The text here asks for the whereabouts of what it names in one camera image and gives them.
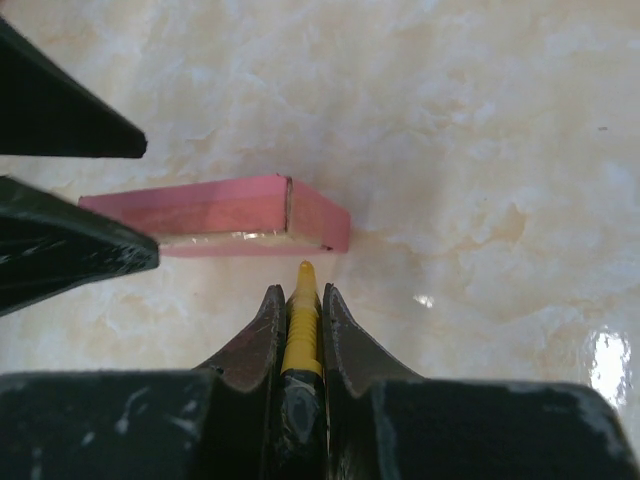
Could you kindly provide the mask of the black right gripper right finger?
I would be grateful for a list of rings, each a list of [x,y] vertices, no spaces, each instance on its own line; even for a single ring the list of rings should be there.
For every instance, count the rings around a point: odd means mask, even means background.
[[[635,479],[617,415],[580,384],[429,379],[322,300],[333,479]]]

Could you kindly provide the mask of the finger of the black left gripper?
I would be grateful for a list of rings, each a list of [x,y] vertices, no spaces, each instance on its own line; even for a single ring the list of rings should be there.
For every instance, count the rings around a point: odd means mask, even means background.
[[[159,266],[151,237],[9,176],[1,178],[1,314]]]
[[[1,21],[1,153],[140,158],[144,132]]]

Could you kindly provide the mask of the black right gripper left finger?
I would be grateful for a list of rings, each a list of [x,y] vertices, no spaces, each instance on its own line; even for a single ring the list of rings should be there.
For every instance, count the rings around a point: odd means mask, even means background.
[[[1,378],[5,479],[263,479],[285,298],[192,369]]]

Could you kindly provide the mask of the yellow utility knife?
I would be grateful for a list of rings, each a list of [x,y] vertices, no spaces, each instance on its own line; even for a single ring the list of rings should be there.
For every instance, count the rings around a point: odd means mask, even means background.
[[[320,300],[314,266],[303,261],[287,301],[288,327],[281,366],[280,418],[291,448],[326,449]]]

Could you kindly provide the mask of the pink express box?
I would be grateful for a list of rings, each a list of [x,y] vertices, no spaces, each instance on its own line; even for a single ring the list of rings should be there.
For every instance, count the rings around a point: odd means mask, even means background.
[[[165,256],[345,253],[351,217],[283,175],[83,196],[79,206],[155,239]]]

